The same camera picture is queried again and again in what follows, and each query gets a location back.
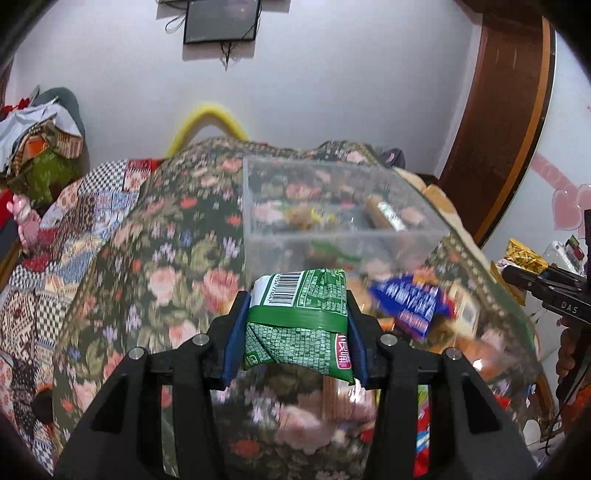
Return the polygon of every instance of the plastic storage box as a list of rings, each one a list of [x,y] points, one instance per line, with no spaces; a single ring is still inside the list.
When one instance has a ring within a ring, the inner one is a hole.
[[[247,157],[246,280],[310,268],[389,277],[422,265],[449,227],[395,170]]]

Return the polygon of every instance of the pink toy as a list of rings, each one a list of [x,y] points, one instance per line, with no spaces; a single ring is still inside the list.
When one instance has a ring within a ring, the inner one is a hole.
[[[29,250],[37,244],[41,217],[31,208],[31,202],[24,195],[14,195],[11,202],[6,203],[8,210],[18,225],[18,236],[21,245]]]

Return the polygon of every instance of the black cable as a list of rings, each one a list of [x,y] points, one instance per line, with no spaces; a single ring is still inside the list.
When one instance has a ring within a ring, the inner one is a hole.
[[[550,445],[550,435],[552,434],[552,430],[554,429],[554,425],[556,425],[556,422],[558,421],[558,419],[560,418],[560,415],[564,411],[565,406],[568,405],[568,403],[569,403],[570,399],[572,398],[572,396],[574,395],[574,393],[579,389],[581,383],[587,377],[588,372],[589,372],[589,364],[587,364],[587,366],[585,367],[585,372],[583,373],[581,378],[579,378],[579,381],[574,386],[574,388],[570,391],[570,394],[568,395],[568,397],[564,399],[564,403],[562,404],[562,406],[558,410],[558,413],[554,417],[554,421],[552,422],[552,425],[550,425],[550,427],[548,428],[548,430],[549,430],[548,438],[546,439],[546,445],[544,446],[544,453],[546,454],[546,456],[550,456],[550,453],[548,452],[548,447]]]
[[[242,38],[241,38],[240,40],[238,40],[238,41],[231,41],[231,42],[228,42],[228,50],[227,50],[227,51],[226,51],[226,50],[224,50],[225,42],[220,42],[220,48],[222,49],[222,53],[223,53],[223,55],[224,55],[225,62],[226,62],[226,63],[224,64],[224,65],[225,65],[225,67],[226,67],[226,70],[228,69],[228,63],[229,63],[229,61],[230,61],[230,55],[231,55],[231,53],[232,53],[232,50],[233,50],[234,48],[236,48],[238,45],[240,45],[240,42],[242,42],[242,41],[243,41],[243,40],[246,38],[246,36],[247,36],[247,35],[248,35],[250,32],[252,32],[252,30],[253,30],[255,27],[256,27],[256,30],[258,30],[258,29],[259,29],[259,26],[261,25],[261,12],[262,12],[262,5],[261,5],[261,2],[259,2],[259,3],[258,3],[258,10],[257,10],[257,12],[256,12],[256,18],[255,18],[255,21],[254,21],[254,23],[253,23],[253,24],[252,24],[252,26],[251,26],[251,27],[248,29],[248,31],[247,31],[247,32],[246,32],[246,33],[245,33],[245,34],[242,36]]]
[[[180,7],[178,5],[176,5],[177,3],[184,3],[184,7]],[[189,8],[189,2],[187,0],[167,0],[165,2],[159,2],[158,0],[156,0],[156,3],[158,5],[166,5],[167,7],[170,8],[174,8],[175,10],[182,10],[184,13],[182,14],[178,14],[176,17],[174,17],[172,20],[170,20],[164,27],[164,30],[166,31],[166,33],[174,33],[176,32],[181,25],[183,25],[185,18],[187,16],[187,8]],[[170,24],[172,24],[173,22],[176,22],[177,20],[179,20],[180,18],[182,18],[183,20],[172,30],[169,30],[168,27],[170,26]]]

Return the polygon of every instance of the blue snack package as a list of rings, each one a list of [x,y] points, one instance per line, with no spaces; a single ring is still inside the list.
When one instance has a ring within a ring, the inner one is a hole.
[[[390,278],[372,285],[369,291],[382,309],[397,318],[397,325],[419,342],[425,341],[436,314],[453,314],[450,300],[441,287],[415,283],[412,275]]]

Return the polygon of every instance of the metal screw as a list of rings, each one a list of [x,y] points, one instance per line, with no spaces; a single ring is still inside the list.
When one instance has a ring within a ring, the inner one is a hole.
[[[451,358],[452,360],[459,360],[460,358],[462,358],[462,352],[459,349],[455,348],[455,347],[447,348],[445,350],[445,354],[449,358]]]
[[[209,337],[205,333],[198,333],[193,337],[193,343],[199,346],[207,345],[209,343]]]
[[[384,333],[379,338],[379,341],[382,342],[385,346],[394,346],[398,343],[398,339],[391,333]]]
[[[140,346],[134,346],[129,352],[127,352],[127,355],[132,360],[139,360],[144,356],[144,349]]]

